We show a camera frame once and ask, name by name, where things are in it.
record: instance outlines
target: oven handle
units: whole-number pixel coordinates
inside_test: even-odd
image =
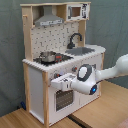
[[[68,19],[71,19],[71,16],[72,16],[72,7],[71,6],[68,6],[68,10],[70,11],[70,15],[68,16]]]

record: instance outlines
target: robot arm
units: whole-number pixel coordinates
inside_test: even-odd
[[[51,81],[51,86],[62,90],[75,90],[85,95],[93,95],[97,90],[97,83],[122,75],[128,75],[128,54],[120,57],[116,65],[105,70],[95,70],[89,64],[84,64],[79,68],[77,76],[67,73]]]
[[[128,54],[120,57],[114,67],[96,71],[96,82],[122,75],[128,75]]]
[[[114,67],[105,70],[95,71],[91,65],[82,65],[77,78],[71,83],[71,88],[80,93],[92,95],[97,90],[96,83],[122,75],[128,75],[128,54],[120,57]]]

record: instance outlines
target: wooden toy kitchen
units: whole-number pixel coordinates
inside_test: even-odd
[[[105,49],[85,44],[90,2],[22,4],[26,108],[49,127],[101,95],[63,91],[51,81],[83,64],[101,70]]]

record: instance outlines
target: patterned backsplash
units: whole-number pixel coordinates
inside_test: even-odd
[[[78,28],[79,22],[69,22],[31,29],[33,58],[39,57],[43,51],[66,50],[70,37],[78,33]],[[78,46],[77,35],[73,38],[73,43]]]

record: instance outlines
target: oven door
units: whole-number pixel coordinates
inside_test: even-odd
[[[80,94],[70,90],[62,92],[49,87],[49,123],[50,126],[79,109]]]
[[[67,5],[67,20],[82,19],[82,4]]]

